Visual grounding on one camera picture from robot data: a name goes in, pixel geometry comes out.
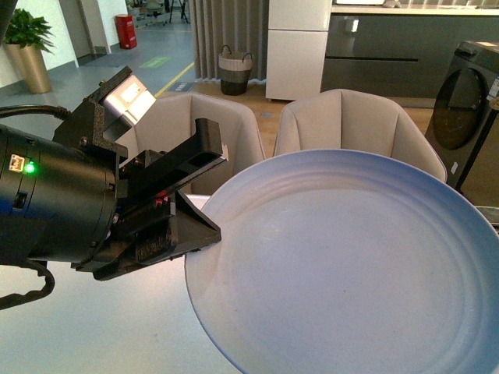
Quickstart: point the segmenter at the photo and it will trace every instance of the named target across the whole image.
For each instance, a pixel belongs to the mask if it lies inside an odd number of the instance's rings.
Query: green plant
[[[50,52],[48,47],[54,47],[47,37],[52,35],[51,26],[47,25],[44,17],[34,18],[25,9],[16,9],[5,32],[4,42],[18,44],[20,48],[34,45],[44,51]]]

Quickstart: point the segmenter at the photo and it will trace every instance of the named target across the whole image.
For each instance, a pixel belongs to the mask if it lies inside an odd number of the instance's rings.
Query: washing machine
[[[498,92],[499,42],[463,41],[426,131],[447,183],[474,205],[499,206]]]

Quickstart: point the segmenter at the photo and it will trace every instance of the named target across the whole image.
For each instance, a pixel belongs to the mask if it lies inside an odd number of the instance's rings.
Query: gray floor
[[[51,69],[52,91],[42,94],[29,93],[24,82],[0,89],[0,107],[20,104],[46,104],[74,110],[82,99],[98,88],[102,80],[110,79],[125,65],[156,94],[193,62],[193,43],[190,24],[174,12],[172,23],[148,24],[136,29],[137,46],[130,50],[113,48],[111,55],[94,60],[77,68],[73,63]],[[194,68],[179,77],[179,82],[193,82]],[[0,119],[0,123],[46,139],[53,137],[61,121],[48,115],[21,115]]]

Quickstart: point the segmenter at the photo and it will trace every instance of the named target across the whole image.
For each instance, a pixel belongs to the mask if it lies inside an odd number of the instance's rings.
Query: chair
[[[159,0],[147,0],[146,13],[149,16],[153,16],[154,20],[157,21],[158,16],[166,13],[165,4]]]
[[[445,182],[447,171],[404,109],[386,97],[329,90],[285,105],[274,155],[317,148],[362,150],[411,164]]]
[[[196,118],[218,122],[228,161],[194,180],[184,192],[212,195],[233,175],[265,159],[255,114],[243,104],[200,93],[157,99],[116,142],[128,147],[129,159],[143,150],[168,152],[194,134]]]

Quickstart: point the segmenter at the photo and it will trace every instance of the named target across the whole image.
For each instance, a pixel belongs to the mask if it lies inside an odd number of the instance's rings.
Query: green floor marking
[[[140,67],[144,69],[156,69],[167,62],[171,57],[155,57],[152,60],[142,64]]]

